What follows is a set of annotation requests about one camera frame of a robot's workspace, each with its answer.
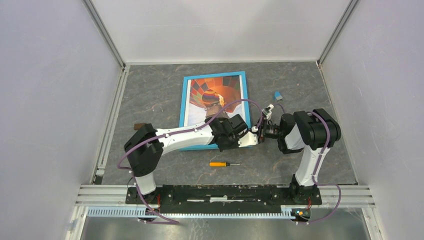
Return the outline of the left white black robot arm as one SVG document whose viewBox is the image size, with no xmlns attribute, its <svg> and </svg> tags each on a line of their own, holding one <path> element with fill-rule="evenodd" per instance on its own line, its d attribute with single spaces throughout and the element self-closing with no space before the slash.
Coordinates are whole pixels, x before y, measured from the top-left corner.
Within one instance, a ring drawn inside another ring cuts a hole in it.
<svg viewBox="0 0 424 240">
<path fill-rule="evenodd" d="M 257 135 L 239 114 L 231 118 L 209 117 L 195 125 L 171 129 L 154 128 L 146 123 L 124 144 L 123 157 L 129 162 L 137 196 L 145 204 L 151 204 L 157 198 L 153 172 L 163 155 L 193 146 L 216 145 L 222 152 L 257 143 Z"/>
</svg>

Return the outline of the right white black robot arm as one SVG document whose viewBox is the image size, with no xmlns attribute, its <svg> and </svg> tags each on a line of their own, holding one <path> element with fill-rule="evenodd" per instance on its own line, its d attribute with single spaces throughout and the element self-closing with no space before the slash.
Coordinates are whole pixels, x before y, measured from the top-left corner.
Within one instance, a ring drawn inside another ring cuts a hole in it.
<svg viewBox="0 0 424 240">
<path fill-rule="evenodd" d="M 266 138 L 275 139 L 283 154 L 303 153 L 288 189 L 293 203 L 302 204 L 317 197 L 319 170 L 326 154 L 341 136 L 340 125 L 323 108 L 284 113 L 279 124 L 273 124 L 271 120 L 262 122 L 259 129 L 261 142 Z"/>
</svg>

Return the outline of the yellow handled screwdriver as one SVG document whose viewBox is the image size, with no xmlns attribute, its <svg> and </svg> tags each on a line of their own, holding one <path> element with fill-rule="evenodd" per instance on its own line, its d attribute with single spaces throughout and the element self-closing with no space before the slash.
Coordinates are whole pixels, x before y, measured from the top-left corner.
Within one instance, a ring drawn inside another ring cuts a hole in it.
<svg viewBox="0 0 424 240">
<path fill-rule="evenodd" d="M 230 166 L 239 166 L 239 163 L 229 163 L 229 162 L 210 162 L 210 167 L 230 167 Z"/>
</svg>

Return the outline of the blue picture frame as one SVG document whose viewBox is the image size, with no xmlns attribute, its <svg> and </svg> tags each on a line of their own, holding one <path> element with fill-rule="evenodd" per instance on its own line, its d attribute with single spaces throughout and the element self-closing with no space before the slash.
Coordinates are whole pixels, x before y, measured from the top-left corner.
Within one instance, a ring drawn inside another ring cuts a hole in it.
<svg viewBox="0 0 424 240">
<path fill-rule="evenodd" d="M 231 118 L 240 114 L 251 129 L 247 80 L 243 71 L 186 76 L 183 79 L 179 126 L 199 124 L 207 118 Z M 183 148 L 218 149 L 214 145 Z"/>
</svg>

